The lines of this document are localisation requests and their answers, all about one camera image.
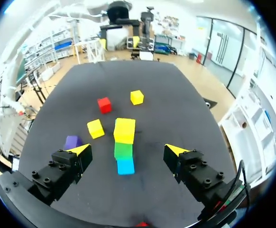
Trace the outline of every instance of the block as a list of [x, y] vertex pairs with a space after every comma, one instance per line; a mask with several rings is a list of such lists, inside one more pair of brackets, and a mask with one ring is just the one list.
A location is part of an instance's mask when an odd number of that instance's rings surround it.
[[134, 119], [117, 118], [114, 129], [114, 139], [116, 143], [133, 144], [135, 136]]
[[75, 148], [75, 147], [78, 147], [78, 146], [82, 146], [82, 145], [83, 145], [83, 143], [82, 143], [82, 140], [80, 139], [79, 136], [69, 135], [66, 138], [63, 150], [66, 151], [66, 150], [69, 150], [69, 149], [72, 149], [72, 148]]
[[98, 99], [97, 102], [98, 102], [98, 106], [99, 106], [99, 109], [102, 114], [111, 112], [111, 110], [112, 110], [111, 103], [107, 97]]
[[133, 158], [133, 145], [116, 142], [114, 157], [116, 160]]
[[104, 130], [99, 119], [88, 122], [87, 128], [93, 139], [104, 135]]
[[130, 100], [133, 105], [139, 105], [143, 103], [144, 95], [140, 90], [130, 92]]
[[135, 173], [133, 159], [117, 160], [117, 171], [119, 175], [130, 175]]

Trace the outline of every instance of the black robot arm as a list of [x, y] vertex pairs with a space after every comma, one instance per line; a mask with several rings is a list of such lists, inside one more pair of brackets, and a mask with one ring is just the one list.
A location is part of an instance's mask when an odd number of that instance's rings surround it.
[[[72, 183], [78, 183], [92, 161], [89, 144], [72, 151], [58, 150], [53, 153], [47, 166], [32, 171], [32, 180], [18, 171], [12, 174], [5, 172], [0, 176], [1, 200], [26, 227], [107, 227], [76, 219], [49, 207], [62, 197]], [[199, 151], [165, 146], [164, 161], [170, 171], [178, 183], [182, 181], [196, 200], [204, 205], [199, 222], [192, 227], [220, 228], [234, 220], [234, 210], [246, 197], [249, 185], [242, 185], [239, 175], [229, 183], [223, 182], [224, 174], [210, 167], [202, 156]]]
[[223, 226], [222, 221], [229, 216], [233, 217], [236, 213], [234, 210], [250, 191], [249, 184], [243, 184], [239, 180], [243, 161], [240, 162], [236, 177], [229, 183], [225, 183], [224, 173], [213, 169], [202, 157], [203, 154], [197, 150], [189, 151], [169, 144], [165, 145], [164, 161], [175, 179], [178, 183], [182, 181], [195, 199], [204, 205], [198, 217], [201, 222], [195, 227], [205, 224]]

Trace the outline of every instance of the black tabletop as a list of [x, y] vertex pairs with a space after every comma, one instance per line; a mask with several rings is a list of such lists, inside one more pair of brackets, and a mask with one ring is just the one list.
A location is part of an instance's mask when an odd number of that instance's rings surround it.
[[[130, 92], [144, 103], [133, 106]], [[108, 97], [113, 111], [101, 114], [97, 99]], [[120, 176], [114, 159], [115, 119], [136, 119], [135, 174]], [[92, 139], [87, 122], [100, 119], [105, 136]], [[110, 61], [74, 66], [48, 97], [28, 134], [19, 171], [45, 166], [68, 135], [92, 145], [93, 161], [77, 185], [52, 207], [85, 221], [133, 226], [148, 221], [161, 228], [183, 228], [203, 209], [177, 184], [163, 161], [164, 144], [198, 149], [210, 166], [235, 176], [222, 134], [202, 97], [172, 64]]]

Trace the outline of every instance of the cable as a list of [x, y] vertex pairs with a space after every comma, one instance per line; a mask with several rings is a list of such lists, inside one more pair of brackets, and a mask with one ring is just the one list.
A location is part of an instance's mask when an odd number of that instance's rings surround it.
[[242, 171], [242, 167], [244, 166], [244, 162], [243, 160], [240, 161], [239, 166], [238, 166], [238, 171], [236, 174], [236, 177], [229, 189], [229, 191], [227, 192], [226, 196], [224, 197], [222, 203], [220, 203], [220, 207], [216, 207], [214, 208], [211, 212], [209, 212], [207, 215], [205, 215], [205, 217], [203, 218], [203, 220], [207, 221], [209, 220], [212, 216], [214, 216], [221, 208], [222, 206], [228, 201], [229, 197], [231, 196], [231, 194], [234, 192], [236, 185], [239, 182], [239, 177]]
[[248, 183], [247, 183], [246, 169], [245, 169], [244, 163], [242, 166], [242, 174], [243, 174], [243, 180], [244, 180], [244, 185], [245, 185], [246, 195], [247, 195], [247, 210], [246, 210], [246, 215], [247, 215], [251, 202], [250, 202], [250, 193], [248, 191]]

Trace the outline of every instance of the red object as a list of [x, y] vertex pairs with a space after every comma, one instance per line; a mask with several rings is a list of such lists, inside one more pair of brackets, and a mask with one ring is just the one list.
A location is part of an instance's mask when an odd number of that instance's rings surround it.
[[102, 114], [111, 112], [111, 103], [107, 97], [103, 99], [98, 99], [97, 101]]
[[148, 227], [148, 224], [145, 222], [141, 222], [136, 227]]
[[201, 63], [201, 58], [202, 58], [202, 55], [199, 53], [199, 54], [198, 54], [198, 57], [197, 57], [197, 59], [196, 59], [196, 62], [197, 62], [197, 63]]

